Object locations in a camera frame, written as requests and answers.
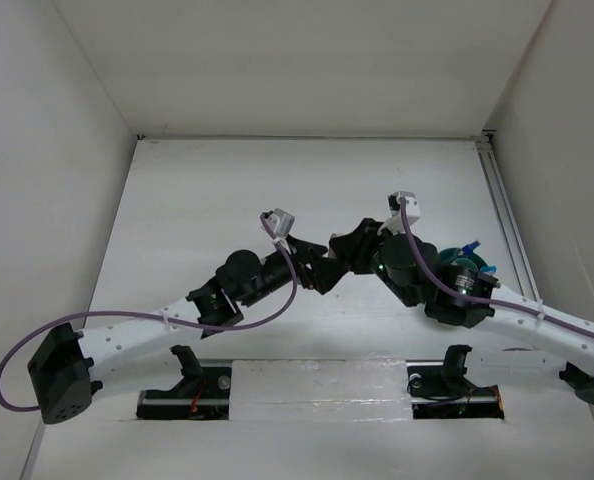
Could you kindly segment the clear spray bottle blue cap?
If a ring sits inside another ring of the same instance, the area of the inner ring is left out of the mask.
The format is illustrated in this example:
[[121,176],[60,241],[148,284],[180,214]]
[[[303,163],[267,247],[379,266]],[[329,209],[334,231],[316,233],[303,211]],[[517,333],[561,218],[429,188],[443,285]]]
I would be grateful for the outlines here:
[[478,248],[481,245],[481,243],[478,240],[475,240],[471,243],[466,244],[465,246],[462,247],[462,252],[465,255],[470,255],[472,254],[476,248]]

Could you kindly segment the blue capped black highlighter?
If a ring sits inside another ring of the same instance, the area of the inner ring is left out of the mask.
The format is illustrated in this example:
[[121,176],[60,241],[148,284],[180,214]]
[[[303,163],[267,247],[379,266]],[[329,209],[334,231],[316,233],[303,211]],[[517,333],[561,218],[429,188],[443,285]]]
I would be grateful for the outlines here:
[[479,272],[483,275],[495,278],[497,275],[497,267],[493,265],[485,265],[479,269]]

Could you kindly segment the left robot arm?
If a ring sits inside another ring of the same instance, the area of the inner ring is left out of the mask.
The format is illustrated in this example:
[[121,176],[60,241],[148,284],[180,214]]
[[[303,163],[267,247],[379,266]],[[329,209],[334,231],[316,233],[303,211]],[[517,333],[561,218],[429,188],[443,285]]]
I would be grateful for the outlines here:
[[118,323],[79,330],[51,327],[28,363],[43,422],[66,422],[94,402],[144,391],[188,399],[191,413],[215,378],[192,350],[194,343],[248,329],[243,308],[284,286],[325,293],[328,249],[289,236],[261,258],[250,250],[229,255],[201,287],[156,313],[122,314]]

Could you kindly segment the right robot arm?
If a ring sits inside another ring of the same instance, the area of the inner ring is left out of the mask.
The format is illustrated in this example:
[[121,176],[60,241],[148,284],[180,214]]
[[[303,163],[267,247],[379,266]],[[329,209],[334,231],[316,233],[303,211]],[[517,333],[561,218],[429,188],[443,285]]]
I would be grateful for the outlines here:
[[529,300],[476,268],[442,260],[436,247],[408,224],[365,218],[329,241],[327,262],[340,279],[374,274],[407,307],[453,327],[479,329],[523,341],[561,360],[556,377],[594,405],[594,322]]

